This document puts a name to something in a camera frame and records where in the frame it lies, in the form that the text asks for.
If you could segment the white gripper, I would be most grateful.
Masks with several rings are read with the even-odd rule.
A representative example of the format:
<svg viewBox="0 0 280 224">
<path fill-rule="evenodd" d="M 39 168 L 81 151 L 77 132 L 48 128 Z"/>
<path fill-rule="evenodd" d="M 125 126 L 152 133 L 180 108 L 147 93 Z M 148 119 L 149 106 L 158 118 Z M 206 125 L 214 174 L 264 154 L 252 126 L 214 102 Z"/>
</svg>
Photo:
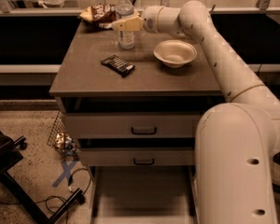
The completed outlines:
<svg viewBox="0 0 280 224">
<path fill-rule="evenodd" d="M 115 31 L 135 32 L 144 27 L 147 32 L 157 34 L 159 32 L 158 17 L 161 10 L 161 6 L 146 7 L 142 15 L 140 15 L 135 9 L 134 16 L 113 21 L 112 29 Z"/>
</svg>

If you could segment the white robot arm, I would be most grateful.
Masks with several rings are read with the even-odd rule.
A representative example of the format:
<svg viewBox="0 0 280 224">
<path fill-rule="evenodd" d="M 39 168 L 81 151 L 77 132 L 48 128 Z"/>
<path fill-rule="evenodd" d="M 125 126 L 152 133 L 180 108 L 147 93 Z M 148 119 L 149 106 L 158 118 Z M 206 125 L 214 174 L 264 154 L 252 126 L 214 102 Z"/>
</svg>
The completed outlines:
<svg viewBox="0 0 280 224">
<path fill-rule="evenodd" d="M 278 224 L 270 159 L 280 152 L 280 101 L 217 31 L 206 6 L 147 7 L 112 26 L 193 37 L 225 98 L 196 130 L 199 224 Z"/>
</svg>

